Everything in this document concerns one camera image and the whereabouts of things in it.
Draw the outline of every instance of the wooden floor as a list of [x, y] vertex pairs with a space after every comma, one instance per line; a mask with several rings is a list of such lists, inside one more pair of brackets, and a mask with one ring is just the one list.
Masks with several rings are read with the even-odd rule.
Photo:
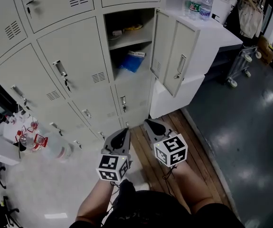
[[[229, 199], [208, 156], [182, 112], [180, 110], [174, 111], [159, 118], [159, 120], [167, 122], [174, 131], [182, 134], [188, 145], [187, 163], [207, 184], [215, 202], [223, 203], [232, 209]], [[169, 171], [169, 168], [162, 165], [154, 157], [148, 135], [143, 126], [131, 129], [131, 142], [141, 161], [144, 175], [147, 178], [147, 182], [150, 184], [151, 190], [168, 193], [167, 184], [162, 176]], [[168, 181], [171, 194], [189, 210], [175, 182], [174, 176], [171, 175], [168, 178]]]

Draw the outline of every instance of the person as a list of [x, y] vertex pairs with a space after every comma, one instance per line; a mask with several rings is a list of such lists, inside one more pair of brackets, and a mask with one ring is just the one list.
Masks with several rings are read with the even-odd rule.
[[[214, 202], [206, 184], [186, 161], [179, 163], [172, 173], [191, 214], [173, 196], [149, 190], [135, 191], [133, 184], [124, 180], [104, 227], [244, 227], [227, 206]], [[100, 227], [113, 188], [109, 181], [99, 180], [81, 204], [70, 228]]]

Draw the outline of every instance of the open locker door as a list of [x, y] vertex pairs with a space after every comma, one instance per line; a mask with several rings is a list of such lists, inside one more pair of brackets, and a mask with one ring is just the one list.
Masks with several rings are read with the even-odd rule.
[[150, 68], [173, 97], [184, 79], [199, 32], [179, 16], [155, 10]]

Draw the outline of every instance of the cardboard box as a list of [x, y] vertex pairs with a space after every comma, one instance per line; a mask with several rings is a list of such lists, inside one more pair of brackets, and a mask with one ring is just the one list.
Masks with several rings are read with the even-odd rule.
[[262, 54], [261, 61], [270, 64], [273, 60], [273, 51], [269, 48], [268, 40], [264, 36], [260, 36], [258, 41], [258, 51]]

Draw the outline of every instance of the white shelf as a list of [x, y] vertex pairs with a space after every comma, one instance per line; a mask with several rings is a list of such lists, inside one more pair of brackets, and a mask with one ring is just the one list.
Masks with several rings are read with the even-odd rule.
[[145, 59], [142, 61], [140, 67], [137, 69], [135, 73], [125, 69], [125, 68], [117, 68], [118, 65], [113, 66], [113, 74], [115, 83], [118, 83], [123, 80], [129, 80], [131, 77], [137, 77], [138, 75], [143, 74], [144, 72], [150, 71], [150, 57], [151, 57], [151, 43], [144, 47], [141, 52], [145, 52]]
[[109, 49], [114, 50], [149, 41], [152, 41], [152, 31], [149, 32], [148, 29], [143, 27], [138, 30], [125, 31], [118, 39], [110, 40]]

